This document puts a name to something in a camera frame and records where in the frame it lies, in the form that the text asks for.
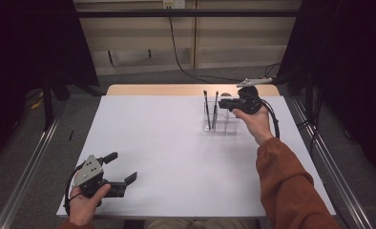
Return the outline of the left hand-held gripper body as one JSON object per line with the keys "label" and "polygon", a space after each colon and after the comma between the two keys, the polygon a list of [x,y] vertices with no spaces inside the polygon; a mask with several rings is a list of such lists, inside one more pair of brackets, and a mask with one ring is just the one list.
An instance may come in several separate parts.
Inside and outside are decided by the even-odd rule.
{"label": "left hand-held gripper body", "polygon": [[110,182],[103,177],[104,170],[102,165],[105,163],[102,158],[89,155],[81,166],[80,174],[75,178],[73,187],[80,187],[81,194],[86,198],[91,198],[100,187],[110,184],[111,190],[106,195],[106,198],[123,198],[127,187],[126,183],[124,181]]}

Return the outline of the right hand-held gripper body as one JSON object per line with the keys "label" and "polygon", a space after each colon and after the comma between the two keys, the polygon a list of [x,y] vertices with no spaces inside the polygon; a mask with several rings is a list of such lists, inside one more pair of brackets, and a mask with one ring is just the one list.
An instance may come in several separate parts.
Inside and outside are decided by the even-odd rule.
{"label": "right hand-held gripper body", "polygon": [[238,84],[238,98],[232,100],[233,104],[228,110],[233,112],[235,109],[241,110],[247,115],[254,115],[262,106],[266,106],[267,102],[260,98],[259,92],[255,85],[261,82],[261,79],[245,79]]}

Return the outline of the black makeup brush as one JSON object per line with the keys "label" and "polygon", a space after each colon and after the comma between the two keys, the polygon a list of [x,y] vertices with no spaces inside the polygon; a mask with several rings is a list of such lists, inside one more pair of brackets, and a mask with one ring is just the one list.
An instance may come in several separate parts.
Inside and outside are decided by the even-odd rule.
{"label": "black makeup brush", "polygon": [[218,98],[219,98],[219,91],[216,91],[214,109],[213,109],[213,120],[212,120],[212,129],[214,131],[216,130],[216,123],[217,123],[217,116],[218,116]]}
{"label": "black makeup brush", "polygon": [[207,128],[210,131],[211,128],[211,122],[210,122],[210,114],[209,114],[209,106],[208,106],[208,96],[207,96],[207,91],[203,90],[203,95],[204,95],[204,107],[205,107],[205,113],[206,113],[206,118],[207,118]]}

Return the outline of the clear acrylic organizer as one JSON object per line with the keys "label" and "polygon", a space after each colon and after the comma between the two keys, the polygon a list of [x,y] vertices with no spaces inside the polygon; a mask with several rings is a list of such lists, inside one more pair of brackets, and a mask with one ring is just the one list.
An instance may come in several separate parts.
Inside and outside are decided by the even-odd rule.
{"label": "clear acrylic organizer", "polygon": [[[212,128],[214,102],[208,101],[208,106],[209,106],[210,122],[211,122],[211,128]],[[216,130],[214,131],[213,129],[211,129],[209,131],[207,128],[207,118],[206,118],[205,107],[203,103],[203,130],[205,132],[234,134],[238,129],[238,123],[239,121],[234,117],[234,115],[231,112],[229,112],[227,109],[221,109],[218,104],[218,116],[217,116]]]}

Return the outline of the person's right hand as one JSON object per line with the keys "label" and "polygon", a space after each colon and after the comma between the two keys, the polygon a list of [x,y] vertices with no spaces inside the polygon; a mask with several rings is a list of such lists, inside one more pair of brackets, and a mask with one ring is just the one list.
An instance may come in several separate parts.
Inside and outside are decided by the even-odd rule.
{"label": "person's right hand", "polygon": [[239,109],[234,109],[233,114],[246,124],[249,133],[259,145],[273,137],[270,130],[268,111],[265,107],[261,107],[255,114],[246,114]]}

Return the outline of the person's left hand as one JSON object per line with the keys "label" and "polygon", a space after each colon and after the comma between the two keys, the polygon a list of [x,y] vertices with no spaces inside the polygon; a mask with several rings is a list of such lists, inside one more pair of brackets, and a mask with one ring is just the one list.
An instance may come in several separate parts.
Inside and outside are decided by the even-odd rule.
{"label": "person's left hand", "polygon": [[91,197],[86,198],[81,194],[81,188],[76,187],[71,191],[69,223],[74,226],[87,226],[94,218],[98,203],[111,190],[110,184],[105,184]]}

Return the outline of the white table sheet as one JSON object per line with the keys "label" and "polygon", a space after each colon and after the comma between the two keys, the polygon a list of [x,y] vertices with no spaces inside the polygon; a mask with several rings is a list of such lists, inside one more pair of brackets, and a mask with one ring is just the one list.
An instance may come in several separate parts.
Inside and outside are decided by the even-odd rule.
{"label": "white table sheet", "polygon": [[118,152],[104,177],[137,172],[103,218],[256,218],[264,214],[255,168],[258,145],[242,120],[234,134],[203,130],[202,96],[102,97],[79,156]]}

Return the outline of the metal floor rail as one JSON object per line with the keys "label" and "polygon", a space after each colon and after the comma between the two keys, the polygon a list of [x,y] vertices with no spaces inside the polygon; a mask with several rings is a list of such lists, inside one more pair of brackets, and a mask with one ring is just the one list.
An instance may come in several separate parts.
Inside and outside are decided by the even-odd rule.
{"label": "metal floor rail", "polygon": [[18,179],[15,188],[13,189],[10,197],[6,201],[2,211],[0,212],[0,229],[10,229],[12,222],[18,212],[18,209],[28,192],[31,181],[34,174],[45,154],[52,137],[57,128],[58,122],[67,107],[68,102],[60,102],[58,107],[53,112],[53,118],[48,127],[42,132],[40,139],[32,152],[31,158],[22,173],[21,177]]}
{"label": "metal floor rail", "polygon": [[314,124],[311,123],[311,118],[306,116],[306,109],[299,98],[293,99],[293,104],[298,112],[301,122],[301,128],[305,128],[310,137],[311,146],[316,149],[317,155],[321,158],[325,169],[334,183],[337,192],[342,198],[347,212],[352,217],[358,229],[373,229],[369,222],[365,210],[360,204],[360,201],[355,197],[343,174],[341,173],[334,158],[326,147],[324,140]]}

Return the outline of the black stand post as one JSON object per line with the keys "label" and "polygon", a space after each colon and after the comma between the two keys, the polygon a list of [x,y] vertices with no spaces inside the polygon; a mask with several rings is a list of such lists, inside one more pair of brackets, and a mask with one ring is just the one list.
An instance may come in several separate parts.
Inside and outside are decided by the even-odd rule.
{"label": "black stand post", "polygon": [[314,110],[314,102],[313,102],[313,72],[309,70],[307,72],[307,83],[305,86],[305,110],[307,116],[307,122],[310,125],[314,124],[314,117],[313,117],[313,110]]}
{"label": "black stand post", "polygon": [[49,78],[45,75],[43,78],[43,101],[45,111],[45,127],[48,131],[53,123],[53,107],[52,107],[52,91],[49,83]]}

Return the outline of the white wall socket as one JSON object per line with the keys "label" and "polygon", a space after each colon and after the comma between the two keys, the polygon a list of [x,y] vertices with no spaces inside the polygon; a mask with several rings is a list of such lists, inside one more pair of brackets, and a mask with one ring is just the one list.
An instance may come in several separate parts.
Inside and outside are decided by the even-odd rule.
{"label": "white wall socket", "polygon": [[183,10],[186,6],[185,0],[162,0],[163,8]]}

